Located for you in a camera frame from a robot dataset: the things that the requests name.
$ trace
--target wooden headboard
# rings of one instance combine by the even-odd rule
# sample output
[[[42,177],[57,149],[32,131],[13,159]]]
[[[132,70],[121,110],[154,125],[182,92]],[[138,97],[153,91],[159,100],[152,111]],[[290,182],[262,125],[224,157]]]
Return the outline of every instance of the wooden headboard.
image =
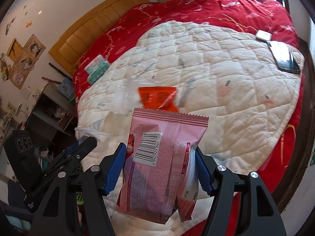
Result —
[[[49,50],[49,54],[71,75],[81,56],[128,10],[149,0],[106,0],[70,26]]]

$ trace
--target barcode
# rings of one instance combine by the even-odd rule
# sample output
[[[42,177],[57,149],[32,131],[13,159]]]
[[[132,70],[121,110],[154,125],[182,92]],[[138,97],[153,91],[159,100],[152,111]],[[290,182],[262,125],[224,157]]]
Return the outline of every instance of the barcode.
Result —
[[[134,154],[133,160],[147,165],[156,165],[161,132],[144,132],[141,143]]]
[[[186,203],[187,203],[187,201],[184,201],[182,199],[179,200],[179,203],[178,203],[178,211],[179,211],[179,213],[183,212],[183,210],[184,210],[184,208],[186,206]]]

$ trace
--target white quilted blanket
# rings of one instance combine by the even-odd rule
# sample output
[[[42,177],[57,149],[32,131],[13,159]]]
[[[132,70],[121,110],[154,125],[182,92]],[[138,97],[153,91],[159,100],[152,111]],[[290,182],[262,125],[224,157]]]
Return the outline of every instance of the white quilted blanket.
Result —
[[[303,56],[288,47],[302,70]],[[84,170],[112,154],[119,142],[127,142],[132,113],[110,111],[115,93],[129,77],[176,86],[181,112],[209,117],[200,149],[242,174],[257,170],[272,152],[295,109],[301,82],[300,76],[279,71],[267,44],[252,34],[196,23],[162,23],[83,94],[78,125],[112,134],[109,143],[82,161]],[[114,211],[121,185],[122,178],[104,199],[118,236],[181,235],[207,218],[212,203],[200,189],[192,221],[182,224],[175,213],[166,225],[154,224]]]

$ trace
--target red bedspread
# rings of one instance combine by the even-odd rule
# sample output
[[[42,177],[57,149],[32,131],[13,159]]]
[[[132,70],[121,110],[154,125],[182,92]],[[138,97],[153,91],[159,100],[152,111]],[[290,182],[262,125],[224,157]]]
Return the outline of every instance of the red bedspread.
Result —
[[[298,37],[291,17],[275,1],[250,0],[180,0],[166,3],[147,3],[134,7],[112,29],[95,41],[82,57],[74,75],[77,101],[90,87],[84,67],[97,55],[102,54],[110,63],[136,45],[137,40],[150,28],[170,20],[195,22],[228,27],[239,32],[256,34],[257,30],[272,33],[272,40],[282,41],[298,48]],[[286,171],[291,159],[296,128],[300,121],[303,82],[297,107],[289,124],[270,157],[258,173],[272,192]],[[226,235],[233,235],[238,215],[238,202],[233,202],[230,223]],[[204,222],[187,231],[183,236],[200,235]]]
[[[110,63],[134,47],[149,29],[163,22],[177,20],[227,27],[256,34],[257,30],[272,33],[272,39],[298,47],[298,37],[285,8],[275,1],[250,0],[175,0],[166,3],[137,5],[128,11],[113,28],[95,41],[81,58],[74,75],[77,101],[91,86],[84,68],[102,54]]]

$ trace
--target metal screw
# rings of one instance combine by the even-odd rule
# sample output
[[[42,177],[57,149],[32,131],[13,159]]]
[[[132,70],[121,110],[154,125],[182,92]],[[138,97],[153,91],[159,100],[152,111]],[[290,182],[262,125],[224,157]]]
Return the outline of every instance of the metal screw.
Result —
[[[258,174],[253,171],[253,172],[250,173],[250,176],[253,177],[253,178],[257,178]]]
[[[91,167],[91,171],[92,172],[96,172],[96,171],[99,171],[100,167],[98,165],[94,165]]]
[[[65,173],[64,171],[59,172],[59,174],[58,174],[58,177],[59,177],[59,178],[63,178],[63,177],[65,177],[65,176],[66,176],[66,173]]]
[[[219,166],[218,166],[218,170],[220,170],[220,171],[226,171],[226,166],[224,166],[224,165],[219,165]]]

